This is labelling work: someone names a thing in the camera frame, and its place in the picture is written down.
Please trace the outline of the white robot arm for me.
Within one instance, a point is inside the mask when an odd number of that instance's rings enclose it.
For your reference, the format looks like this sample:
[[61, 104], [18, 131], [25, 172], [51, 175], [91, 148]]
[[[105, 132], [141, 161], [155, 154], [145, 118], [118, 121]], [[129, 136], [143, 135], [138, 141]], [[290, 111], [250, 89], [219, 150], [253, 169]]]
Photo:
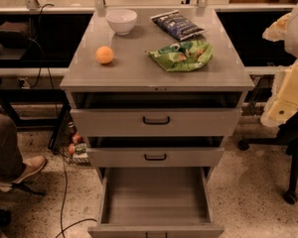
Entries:
[[298, 111], [298, 4], [266, 28], [262, 38], [271, 42], [283, 41], [286, 53], [296, 58], [288, 68], [275, 73], [272, 95], [260, 118], [263, 125], [277, 127]]

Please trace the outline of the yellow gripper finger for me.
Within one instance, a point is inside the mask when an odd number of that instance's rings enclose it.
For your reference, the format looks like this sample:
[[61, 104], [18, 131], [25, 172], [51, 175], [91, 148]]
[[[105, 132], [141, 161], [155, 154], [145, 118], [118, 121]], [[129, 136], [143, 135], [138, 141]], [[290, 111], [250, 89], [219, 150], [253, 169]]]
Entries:
[[262, 38], [271, 41], [284, 41], [287, 33], [287, 24], [291, 14], [287, 13], [272, 23], [262, 34]]
[[260, 122], [267, 127], [277, 127], [298, 111], [298, 60], [275, 73], [271, 92]]

